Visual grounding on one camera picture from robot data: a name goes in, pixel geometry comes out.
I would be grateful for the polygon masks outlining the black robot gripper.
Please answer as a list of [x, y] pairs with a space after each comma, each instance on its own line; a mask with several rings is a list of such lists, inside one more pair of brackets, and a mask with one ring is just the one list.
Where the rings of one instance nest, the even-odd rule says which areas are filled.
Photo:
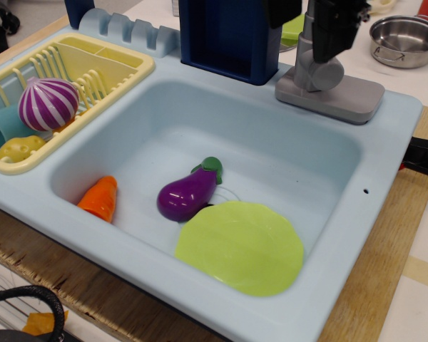
[[[302, 12], [301, 0], [265, 0], [264, 10], [270, 28], [278, 28]], [[351, 49], [360, 26], [359, 16], [368, 16], [371, 5], [363, 0], [308, 1], [312, 25], [312, 49], [316, 63], [327, 63]]]

